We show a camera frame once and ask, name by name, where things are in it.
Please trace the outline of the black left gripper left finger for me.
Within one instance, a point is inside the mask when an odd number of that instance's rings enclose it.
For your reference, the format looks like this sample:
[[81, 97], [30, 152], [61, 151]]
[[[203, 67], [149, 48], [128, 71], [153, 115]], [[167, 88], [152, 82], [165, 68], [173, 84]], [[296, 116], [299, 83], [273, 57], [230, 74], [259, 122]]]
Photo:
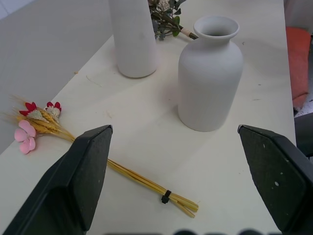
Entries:
[[111, 125], [78, 136], [41, 177], [14, 216], [5, 235], [84, 235], [102, 191]]

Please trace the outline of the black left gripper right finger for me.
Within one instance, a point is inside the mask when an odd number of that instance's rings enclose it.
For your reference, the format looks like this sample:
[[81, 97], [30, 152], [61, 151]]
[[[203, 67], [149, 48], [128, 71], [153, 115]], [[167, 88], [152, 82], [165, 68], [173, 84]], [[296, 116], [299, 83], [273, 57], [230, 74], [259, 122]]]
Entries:
[[313, 164], [285, 136], [248, 125], [238, 134], [269, 214], [284, 235], [313, 233]]

